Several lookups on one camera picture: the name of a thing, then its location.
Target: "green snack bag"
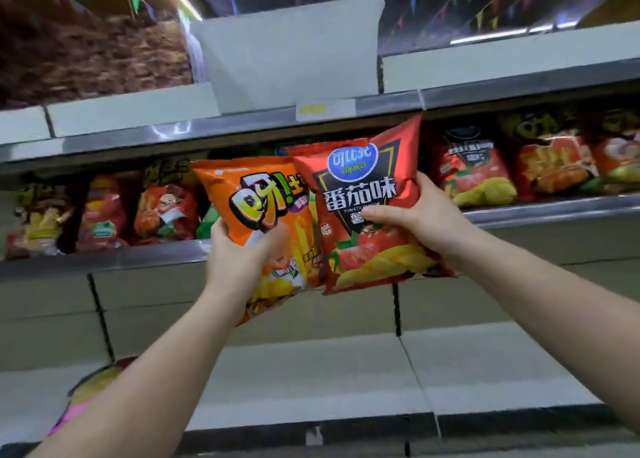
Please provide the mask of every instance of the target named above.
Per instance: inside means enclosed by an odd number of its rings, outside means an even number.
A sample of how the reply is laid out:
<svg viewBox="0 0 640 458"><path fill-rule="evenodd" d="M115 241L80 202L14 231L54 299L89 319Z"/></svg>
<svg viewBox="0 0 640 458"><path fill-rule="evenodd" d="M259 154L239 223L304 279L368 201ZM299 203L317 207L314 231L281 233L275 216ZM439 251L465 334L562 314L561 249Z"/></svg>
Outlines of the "green snack bag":
<svg viewBox="0 0 640 458"><path fill-rule="evenodd" d="M196 239L208 239L211 237L211 227L219 217L220 214L212 204L196 230Z"/></svg>

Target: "person's left hand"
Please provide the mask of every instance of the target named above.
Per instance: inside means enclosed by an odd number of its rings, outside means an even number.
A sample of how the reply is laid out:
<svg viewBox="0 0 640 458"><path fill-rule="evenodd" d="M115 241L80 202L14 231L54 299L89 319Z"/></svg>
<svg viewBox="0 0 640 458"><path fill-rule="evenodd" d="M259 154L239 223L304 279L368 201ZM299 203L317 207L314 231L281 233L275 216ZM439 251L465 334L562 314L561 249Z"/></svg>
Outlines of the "person's left hand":
<svg viewBox="0 0 640 458"><path fill-rule="evenodd" d="M287 243L287 236L287 227L279 224L258 243L243 247L229 239L225 223L218 219L211 228L207 282L202 297L227 299L234 309L244 310L260 281L262 267L269 255Z"/></svg>

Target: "hand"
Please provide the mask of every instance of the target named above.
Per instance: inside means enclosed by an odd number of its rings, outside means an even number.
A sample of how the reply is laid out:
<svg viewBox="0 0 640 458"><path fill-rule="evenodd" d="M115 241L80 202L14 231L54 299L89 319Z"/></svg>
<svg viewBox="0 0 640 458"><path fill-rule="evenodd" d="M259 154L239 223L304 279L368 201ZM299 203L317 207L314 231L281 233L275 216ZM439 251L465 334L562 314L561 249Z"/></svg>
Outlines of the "hand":
<svg viewBox="0 0 640 458"><path fill-rule="evenodd" d="M218 219L211 228L207 283L202 294L226 298L240 311L255 291L269 255L287 243L288 231L279 224L258 243L243 247L229 239L225 227Z"/></svg>
<svg viewBox="0 0 640 458"><path fill-rule="evenodd" d="M416 180L420 199L413 207L370 205L362 209L362 216L378 224L403 227L443 257L455 256L461 244L481 230L467 220L427 175L418 172Z"/></svg>

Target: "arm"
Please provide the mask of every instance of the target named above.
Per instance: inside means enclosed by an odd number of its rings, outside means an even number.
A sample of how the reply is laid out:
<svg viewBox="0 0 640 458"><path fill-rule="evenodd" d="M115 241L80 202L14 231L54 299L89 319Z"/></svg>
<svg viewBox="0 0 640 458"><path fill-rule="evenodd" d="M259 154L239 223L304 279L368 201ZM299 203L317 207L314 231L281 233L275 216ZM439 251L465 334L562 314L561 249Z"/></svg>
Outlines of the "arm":
<svg viewBox="0 0 640 458"><path fill-rule="evenodd" d="M640 430L640 304L471 224L427 176L411 209L363 210L413 232L480 284L539 344Z"/></svg>
<svg viewBox="0 0 640 458"><path fill-rule="evenodd" d="M196 304L31 458L162 458L173 455L229 333L261 276L274 229L249 248L211 230L207 284Z"/></svg>

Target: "forearm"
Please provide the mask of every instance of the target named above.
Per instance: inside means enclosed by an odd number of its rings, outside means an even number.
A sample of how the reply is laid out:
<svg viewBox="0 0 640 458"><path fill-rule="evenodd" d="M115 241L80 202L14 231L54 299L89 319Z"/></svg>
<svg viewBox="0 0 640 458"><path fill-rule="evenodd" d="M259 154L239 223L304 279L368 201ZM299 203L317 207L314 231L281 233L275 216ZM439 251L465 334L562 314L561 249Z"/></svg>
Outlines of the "forearm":
<svg viewBox="0 0 640 458"><path fill-rule="evenodd" d="M81 417L45 440L31 456L172 456L239 319L233 300L201 297Z"/></svg>
<svg viewBox="0 0 640 458"><path fill-rule="evenodd" d="M640 305L480 230L453 264L640 430Z"/></svg>

